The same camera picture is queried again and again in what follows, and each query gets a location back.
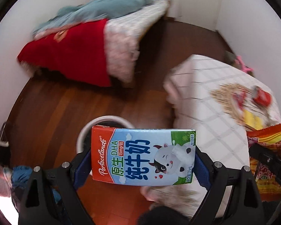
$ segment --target door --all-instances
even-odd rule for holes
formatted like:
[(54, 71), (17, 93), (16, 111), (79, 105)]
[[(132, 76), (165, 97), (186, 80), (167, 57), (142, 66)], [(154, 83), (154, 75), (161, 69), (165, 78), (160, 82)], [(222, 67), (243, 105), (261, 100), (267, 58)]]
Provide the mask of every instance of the door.
[(178, 21), (215, 31), (222, 0), (180, 0)]

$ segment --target blue gripper pad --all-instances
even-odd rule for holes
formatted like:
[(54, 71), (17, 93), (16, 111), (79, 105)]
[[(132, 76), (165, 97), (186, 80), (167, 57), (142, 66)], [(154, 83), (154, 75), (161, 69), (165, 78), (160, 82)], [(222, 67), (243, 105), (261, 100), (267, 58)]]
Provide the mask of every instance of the blue gripper pad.
[(90, 150), (85, 155), (84, 159), (76, 169), (75, 175), (74, 175), (74, 183), (73, 186), (77, 190), (78, 188), (82, 187), (90, 175), (91, 171), (91, 165), (90, 165)]
[(199, 184), (209, 190), (211, 187), (211, 183), (209, 181), (209, 171), (197, 153), (195, 155), (194, 174), (196, 175)]

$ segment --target snack bag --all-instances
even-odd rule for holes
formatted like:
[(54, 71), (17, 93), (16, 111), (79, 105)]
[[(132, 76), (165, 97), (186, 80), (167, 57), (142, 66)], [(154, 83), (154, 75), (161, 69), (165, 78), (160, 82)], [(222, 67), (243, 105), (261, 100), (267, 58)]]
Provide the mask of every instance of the snack bag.
[(192, 182), (195, 130), (121, 129), (96, 125), (91, 131), (94, 180), (139, 186)]
[[(271, 126), (257, 131), (247, 131), (249, 147), (258, 143), (261, 146), (277, 152), (281, 156), (281, 124)], [(250, 157), (250, 167), (256, 176), (257, 186), (262, 201), (274, 201), (281, 199), (281, 186), (275, 181), (275, 176), (269, 171), (266, 165), (260, 164), (256, 172), (258, 161)]]

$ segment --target pink toy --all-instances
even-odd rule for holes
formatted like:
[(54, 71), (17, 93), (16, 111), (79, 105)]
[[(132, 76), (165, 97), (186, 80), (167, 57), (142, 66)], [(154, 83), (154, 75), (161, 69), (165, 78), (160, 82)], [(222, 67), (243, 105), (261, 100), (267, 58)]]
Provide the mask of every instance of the pink toy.
[(241, 56), (237, 56), (236, 59), (234, 60), (234, 62), (237, 64), (237, 65), (240, 65), (241, 66), (241, 71), (245, 72), (245, 73), (248, 73), (248, 72), (253, 72), (253, 69), (252, 68), (249, 68), (247, 67), (244, 62), (242, 61), (241, 59)]

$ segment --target white bowl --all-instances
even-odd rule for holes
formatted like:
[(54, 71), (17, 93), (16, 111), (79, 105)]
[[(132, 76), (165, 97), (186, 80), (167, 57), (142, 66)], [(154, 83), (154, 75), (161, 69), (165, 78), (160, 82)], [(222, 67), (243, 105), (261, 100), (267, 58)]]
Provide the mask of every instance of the white bowl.
[(123, 125), (125, 128), (128, 128), (128, 129), (135, 128), (131, 122), (127, 121), (124, 118), (118, 117), (118, 116), (109, 115), (109, 116), (102, 116), (102, 117), (95, 118), (94, 120), (91, 120), (89, 123), (87, 123), (83, 127), (83, 129), (80, 131), (78, 138), (77, 138), (77, 143), (76, 143), (76, 154), (83, 152), (84, 140), (86, 138), (86, 135), (89, 133), (90, 129), (92, 128), (92, 126), (95, 126), (98, 123), (103, 122), (103, 121), (113, 121), (113, 122)]

